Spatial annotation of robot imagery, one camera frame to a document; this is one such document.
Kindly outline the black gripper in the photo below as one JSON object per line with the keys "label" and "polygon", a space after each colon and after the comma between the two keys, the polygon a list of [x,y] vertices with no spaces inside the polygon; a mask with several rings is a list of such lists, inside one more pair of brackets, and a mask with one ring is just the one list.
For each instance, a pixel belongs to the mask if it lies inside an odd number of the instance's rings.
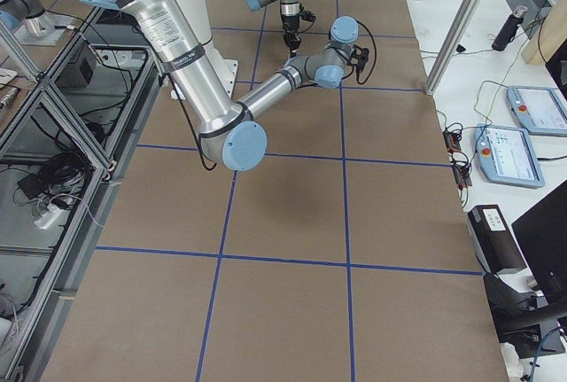
{"label": "black gripper", "polygon": [[369,49],[354,44],[347,64],[350,67],[365,67],[369,61]]}
{"label": "black gripper", "polygon": [[289,55],[295,57],[301,45],[301,38],[298,36],[299,25],[300,25],[300,15],[281,15],[281,21],[283,25],[283,31],[288,35],[288,49]]}

